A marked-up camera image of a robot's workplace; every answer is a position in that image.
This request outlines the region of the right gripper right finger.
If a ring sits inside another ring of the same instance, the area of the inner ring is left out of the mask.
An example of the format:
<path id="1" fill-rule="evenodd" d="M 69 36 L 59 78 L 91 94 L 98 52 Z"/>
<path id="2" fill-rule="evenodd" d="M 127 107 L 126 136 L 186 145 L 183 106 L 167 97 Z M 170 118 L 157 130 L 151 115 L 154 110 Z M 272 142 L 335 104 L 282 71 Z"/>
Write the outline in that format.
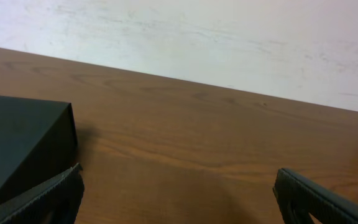
<path id="1" fill-rule="evenodd" d="M 313 181 L 281 168 L 273 193 L 284 223 L 358 223 L 358 205 Z"/>

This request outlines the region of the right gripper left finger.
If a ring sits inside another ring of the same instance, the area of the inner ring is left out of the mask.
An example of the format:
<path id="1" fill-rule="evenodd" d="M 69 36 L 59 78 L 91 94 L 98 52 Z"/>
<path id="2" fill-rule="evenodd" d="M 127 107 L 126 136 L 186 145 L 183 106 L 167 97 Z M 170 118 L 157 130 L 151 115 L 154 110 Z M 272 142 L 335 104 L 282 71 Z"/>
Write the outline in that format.
<path id="1" fill-rule="evenodd" d="M 0 204 L 0 223 L 74 223 L 85 191 L 79 163 Z"/>

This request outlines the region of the dark green box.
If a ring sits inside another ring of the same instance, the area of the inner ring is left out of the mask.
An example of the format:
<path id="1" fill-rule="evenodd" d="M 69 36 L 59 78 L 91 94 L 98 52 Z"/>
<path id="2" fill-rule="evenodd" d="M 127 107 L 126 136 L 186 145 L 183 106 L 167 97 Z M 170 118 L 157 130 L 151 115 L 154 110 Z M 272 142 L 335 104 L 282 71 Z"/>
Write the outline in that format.
<path id="1" fill-rule="evenodd" d="M 77 145 L 71 103 L 0 96 L 0 204 L 69 168 Z"/>

